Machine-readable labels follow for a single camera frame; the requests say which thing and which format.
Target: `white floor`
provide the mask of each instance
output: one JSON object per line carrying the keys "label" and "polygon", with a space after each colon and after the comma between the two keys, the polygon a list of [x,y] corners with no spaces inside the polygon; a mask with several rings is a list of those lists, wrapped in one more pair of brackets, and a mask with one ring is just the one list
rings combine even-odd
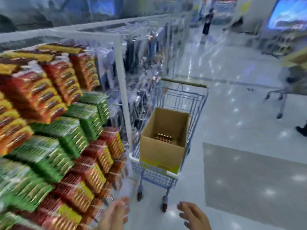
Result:
{"label": "white floor", "polygon": [[[280,229],[206,206],[203,142],[307,164],[307,139],[294,129],[307,119],[306,98],[290,95],[284,117],[276,119],[280,101],[275,95],[266,101],[264,97],[281,86],[277,80],[280,62],[236,44],[236,36],[221,34],[220,27],[211,27],[205,45],[200,44],[201,29],[191,31],[194,38],[186,47],[176,77],[209,85],[191,153],[169,194],[167,212],[160,210],[166,190],[144,182],[144,199],[137,202],[133,196],[125,229],[185,229],[176,210],[181,200],[195,202],[207,214],[212,230]],[[302,182],[307,182],[307,174],[304,176]]]}

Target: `hand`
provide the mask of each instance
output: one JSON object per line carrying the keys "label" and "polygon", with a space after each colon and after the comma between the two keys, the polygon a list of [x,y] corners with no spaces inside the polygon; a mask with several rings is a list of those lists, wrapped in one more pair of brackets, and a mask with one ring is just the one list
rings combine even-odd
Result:
{"label": "hand", "polygon": [[129,198],[122,197],[114,200],[101,217],[97,230],[123,230],[129,213]]}
{"label": "hand", "polygon": [[179,216],[188,221],[185,226],[190,230],[212,230],[208,217],[195,203],[181,201],[177,208],[183,211]]}

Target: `foot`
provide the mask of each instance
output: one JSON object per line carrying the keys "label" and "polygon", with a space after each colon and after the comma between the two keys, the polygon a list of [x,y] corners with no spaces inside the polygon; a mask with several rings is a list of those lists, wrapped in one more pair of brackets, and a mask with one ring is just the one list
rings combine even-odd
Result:
{"label": "foot", "polygon": [[307,128],[296,127],[296,130],[301,133],[303,136],[307,136]]}

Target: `television screen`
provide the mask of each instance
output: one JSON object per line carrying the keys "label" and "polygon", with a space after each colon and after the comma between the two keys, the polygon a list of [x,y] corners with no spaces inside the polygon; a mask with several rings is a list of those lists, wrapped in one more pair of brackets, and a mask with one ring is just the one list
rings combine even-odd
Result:
{"label": "television screen", "polygon": [[307,0],[278,0],[268,28],[307,30]]}

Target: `shiny floor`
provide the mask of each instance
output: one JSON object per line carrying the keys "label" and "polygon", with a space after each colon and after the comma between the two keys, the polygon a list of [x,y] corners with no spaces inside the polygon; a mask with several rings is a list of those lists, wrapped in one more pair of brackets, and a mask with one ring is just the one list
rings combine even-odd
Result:
{"label": "shiny floor", "polygon": [[[174,76],[209,85],[191,153],[167,212],[160,210],[166,190],[144,182],[144,199],[132,194],[125,230],[186,229],[176,210],[180,200],[195,202],[212,230],[306,229],[307,138],[294,129],[307,119],[306,98],[289,95],[283,118],[276,119],[280,101],[264,97],[281,86],[277,59],[244,48],[241,35],[222,33],[221,27],[212,26],[205,41],[201,29],[191,29],[191,37]],[[208,147],[215,150],[213,164]],[[237,167],[236,153],[248,162]]]}

